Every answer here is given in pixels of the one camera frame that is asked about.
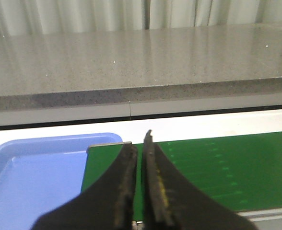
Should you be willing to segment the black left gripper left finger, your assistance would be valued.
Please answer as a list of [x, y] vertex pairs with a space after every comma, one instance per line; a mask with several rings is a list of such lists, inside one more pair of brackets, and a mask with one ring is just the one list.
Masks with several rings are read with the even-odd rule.
[[124, 144], [108, 169], [84, 192], [42, 215], [34, 230], [130, 230], [138, 150]]

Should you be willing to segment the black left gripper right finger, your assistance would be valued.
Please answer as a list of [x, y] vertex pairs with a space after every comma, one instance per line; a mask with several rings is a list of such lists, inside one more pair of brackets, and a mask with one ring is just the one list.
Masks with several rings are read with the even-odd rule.
[[257, 226], [194, 186], [153, 142], [143, 143], [141, 184], [146, 230], [255, 230]]

